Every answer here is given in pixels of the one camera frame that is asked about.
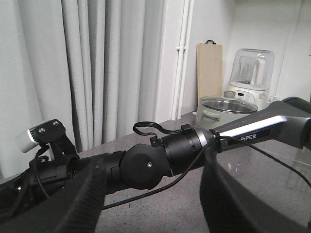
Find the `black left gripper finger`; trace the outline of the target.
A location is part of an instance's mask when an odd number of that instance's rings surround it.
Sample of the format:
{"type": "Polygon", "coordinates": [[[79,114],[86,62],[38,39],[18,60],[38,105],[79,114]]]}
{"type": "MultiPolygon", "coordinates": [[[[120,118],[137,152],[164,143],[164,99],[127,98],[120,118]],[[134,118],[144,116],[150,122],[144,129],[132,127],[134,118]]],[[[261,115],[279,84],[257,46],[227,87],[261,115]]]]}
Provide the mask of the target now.
{"type": "Polygon", "coordinates": [[[214,156],[206,159],[200,201],[211,233],[310,232],[249,192],[214,156]]]}

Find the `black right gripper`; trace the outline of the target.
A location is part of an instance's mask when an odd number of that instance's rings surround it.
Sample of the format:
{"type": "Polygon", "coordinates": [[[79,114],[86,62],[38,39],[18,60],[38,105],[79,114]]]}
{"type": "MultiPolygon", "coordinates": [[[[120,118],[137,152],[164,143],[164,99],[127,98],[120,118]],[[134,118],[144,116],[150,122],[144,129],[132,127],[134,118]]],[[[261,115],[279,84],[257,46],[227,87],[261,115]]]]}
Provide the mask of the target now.
{"type": "Polygon", "coordinates": [[[16,217],[72,182],[69,207],[53,232],[93,233],[106,193],[121,190],[120,161],[120,151],[86,158],[63,155],[53,161],[39,156],[23,173],[0,185],[0,217],[16,217]]]}

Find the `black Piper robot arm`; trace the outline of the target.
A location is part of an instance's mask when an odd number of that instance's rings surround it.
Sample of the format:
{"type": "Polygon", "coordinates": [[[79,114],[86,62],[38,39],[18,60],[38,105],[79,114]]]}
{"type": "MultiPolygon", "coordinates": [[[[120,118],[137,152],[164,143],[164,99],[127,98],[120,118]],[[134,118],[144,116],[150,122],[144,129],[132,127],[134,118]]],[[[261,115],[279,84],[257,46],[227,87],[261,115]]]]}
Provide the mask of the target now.
{"type": "Polygon", "coordinates": [[[308,233],[247,191],[217,162],[217,154],[267,140],[296,148],[311,146],[311,104],[289,97],[214,129],[188,124],[178,130],[138,122],[164,133],[150,133],[149,145],[80,158],[57,119],[41,123],[20,137],[20,149],[39,150],[29,168],[0,186],[3,233],[92,233],[105,196],[120,190],[161,191],[163,177],[181,180],[202,167],[200,200],[212,233],[308,233]]]}

